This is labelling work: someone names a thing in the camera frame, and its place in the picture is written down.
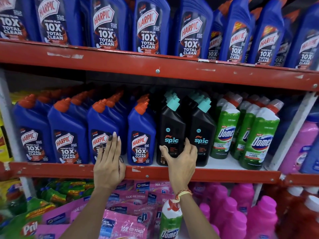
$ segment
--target woman's right hand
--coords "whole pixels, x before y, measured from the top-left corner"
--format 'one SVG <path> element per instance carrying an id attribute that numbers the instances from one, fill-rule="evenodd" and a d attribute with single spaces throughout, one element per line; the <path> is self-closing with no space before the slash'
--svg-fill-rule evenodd
<path id="1" fill-rule="evenodd" d="M 167 161 L 169 181 L 174 193 L 188 189 L 188 183 L 195 172 L 197 147 L 191 145 L 186 138 L 184 151 L 177 158 L 172 158 L 165 147 L 159 146 L 159 149 Z"/>

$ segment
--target hand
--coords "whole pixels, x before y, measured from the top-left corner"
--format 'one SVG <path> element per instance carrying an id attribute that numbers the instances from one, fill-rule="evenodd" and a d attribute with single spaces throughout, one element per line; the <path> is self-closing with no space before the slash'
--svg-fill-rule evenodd
<path id="1" fill-rule="evenodd" d="M 186 138 L 184 151 L 177 158 L 172 158 L 165 147 L 159 146 L 159 149 L 167 161 L 169 181 L 174 193 L 188 189 L 187 185 L 195 172 L 197 147 Z"/>
<path id="2" fill-rule="evenodd" d="M 95 189 L 114 190 L 124 179 L 126 165 L 121 155 L 120 136 L 113 133 L 108 137 L 105 150 L 103 144 L 100 144 L 98 157 L 94 165 L 94 185 Z"/>

